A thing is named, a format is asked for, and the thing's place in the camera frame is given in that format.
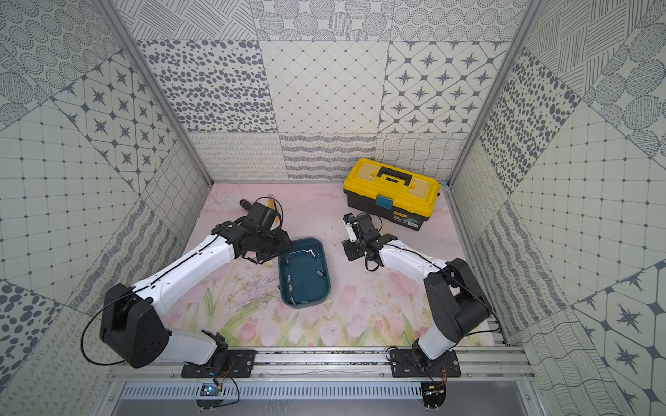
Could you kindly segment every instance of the teal latch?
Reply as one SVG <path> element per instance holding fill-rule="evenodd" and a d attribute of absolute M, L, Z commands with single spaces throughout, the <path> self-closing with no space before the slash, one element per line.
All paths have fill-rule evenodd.
<path fill-rule="evenodd" d="M 386 208 L 387 210 L 393 208 L 393 200 L 381 195 L 377 195 L 377 202 L 375 202 L 375 204 L 382 208 Z"/>

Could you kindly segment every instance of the patterned wall tile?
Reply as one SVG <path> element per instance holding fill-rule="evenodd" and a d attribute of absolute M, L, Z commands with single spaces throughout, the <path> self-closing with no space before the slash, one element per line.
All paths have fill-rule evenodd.
<path fill-rule="evenodd" d="M 376 133 L 386 44 L 261 41 L 280 133 Z"/>
<path fill-rule="evenodd" d="M 555 313 L 513 336 L 525 348 L 553 415 L 642 415 L 615 382 L 574 312 Z"/>
<path fill-rule="evenodd" d="M 140 194 L 175 135 L 145 83 L 125 59 L 112 55 L 53 97 L 127 184 Z"/>
<path fill-rule="evenodd" d="M 666 258 L 666 172 L 581 103 L 511 201 L 565 294 L 582 300 Z"/>
<path fill-rule="evenodd" d="M 49 96 L 121 47 L 88 0 L 3 2 L 0 43 Z"/>
<path fill-rule="evenodd" d="M 209 190 L 189 153 L 176 141 L 141 198 L 184 247 Z"/>
<path fill-rule="evenodd" d="M 392 31 L 403 41 L 510 41 L 527 3 L 396 0 Z"/>
<path fill-rule="evenodd" d="M 21 64 L 0 45 L 0 129 L 48 98 Z"/>
<path fill-rule="evenodd" d="M 506 42 L 390 42 L 379 131 L 469 133 Z"/>
<path fill-rule="evenodd" d="M 1 275 L 63 302 L 139 196 L 51 101 L 0 140 Z"/>
<path fill-rule="evenodd" d="M 291 180 L 343 182 L 361 158 L 375 156 L 376 134 L 281 134 Z"/>
<path fill-rule="evenodd" d="M 525 47 L 582 96 L 650 4 L 652 0 L 548 0 Z"/>
<path fill-rule="evenodd" d="M 462 222 L 474 243 L 508 198 L 480 143 L 472 144 L 453 191 Z"/>
<path fill-rule="evenodd" d="M 190 139 L 215 181 L 288 179 L 277 133 L 195 133 Z"/>
<path fill-rule="evenodd" d="M 49 330 L 62 305 L 19 286 L 0 281 L 0 398 L 17 368 Z"/>
<path fill-rule="evenodd" d="M 523 50 L 479 137 L 507 192 L 513 192 L 579 101 Z"/>
<path fill-rule="evenodd" d="M 474 250 L 509 334 L 569 305 L 511 200 L 504 202 Z"/>
<path fill-rule="evenodd" d="M 188 132 L 276 131 L 257 42 L 139 41 L 139 48 Z"/>
<path fill-rule="evenodd" d="M 466 138 L 466 134 L 379 134 L 374 159 L 443 182 Z"/>
<path fill-rule="evenodd" d="M 135 39 L 256 39 L 249 0 L 115 0 Z"/>
<path fill-rule="evenodd" d="M 250 0 L 259 39 L 387 41 L 394 0 Z"/>
<path fill-rule="evenodd" d="M 88 363 L 79 351 L 79 340 L 90 316 L 68 307 L 54 315 L 27 362 L 0 393 L 4 415 L 89 414 L 104 385 L 109 367 Z M 118 355 L 99 340 L 99 319 L 85 336 L 86 354 L 95 361 L 118 361 Z"/>
<path fill-rule="evenodd" d="M 180 255 L 182 247 L 155 211 L 138 200 L 67 305 L 93 315 L 103 306 L 108 289 L 117 283 L 129 286 L 161 270 Z"/>
<path fill-rule="evenodd" d="M 666 10 L 654 4 L 602 70 L 585 100 L 666 169 Z"/>
<path fill-rule="evenodd" d="M 666 262 L 623 278 L 574 304 L 583 328 L 636 415 L 666 403 Z"/>

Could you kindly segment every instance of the label on toolbox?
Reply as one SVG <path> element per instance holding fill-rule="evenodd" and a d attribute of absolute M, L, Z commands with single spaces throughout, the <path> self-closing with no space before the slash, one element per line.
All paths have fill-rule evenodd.
<path fill-rule="evenodd" d="M 401 224 L 407 224 L 410 227 L 418 228 L 419 226 L 419 221 L 415 220 L 413 218 L 405 218 L 404 214 L 399 214 L 397 212 L 394 212 L 395 215 L 393 215 L 393 221 L 394 222 L 399 222 Z"/>

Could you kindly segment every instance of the dark teal tray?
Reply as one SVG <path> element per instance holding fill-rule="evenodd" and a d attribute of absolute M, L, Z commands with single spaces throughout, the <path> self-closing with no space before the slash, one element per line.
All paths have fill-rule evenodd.
<path fill-rule="evenodd" d="M 316 238 L 301 238 L 292 243 L 293 249 L 278 259 L 282 301 L 292 308 L 321 304 L 331 291 L 324 247 Z M 292 285 L 292 292 L 289 292 L 289 285 Z"/>

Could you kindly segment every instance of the pink floral mat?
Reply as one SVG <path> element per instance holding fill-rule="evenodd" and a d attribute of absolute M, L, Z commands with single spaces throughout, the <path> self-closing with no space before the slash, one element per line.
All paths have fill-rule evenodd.
<path fill-rule="evenodd" d="M 341 184 L 215 184 L 186 251 L 216 224 L 245 215 L 238 205 L 241 199 L 254 201 L 268 194 L 282 203 L 284 229 L 293 240 L 315 237 L 322 242 L 331 281 L 328 299 L 293 309 L 280 299 L 277 259 L 261 266 L 236 259 L 187 292 L 164 316 L 167 327 L 217 331 L 229 345 L 243 347 L 401 346 L 411 345 L 428 330 L 432 317 L 423 284 L 386 268 L 371 273 L 362 260 L 347 260 L 342 216 L 358 210 L 347 207 Z M 444 196 L 420 231 L 384 220 L 382 233 L 435 258 L 464 259 Z M 483 322 L 478 330 L 489 328 Z M 495 344 L 492 335 L 483 333 L 460 345 Z"/>

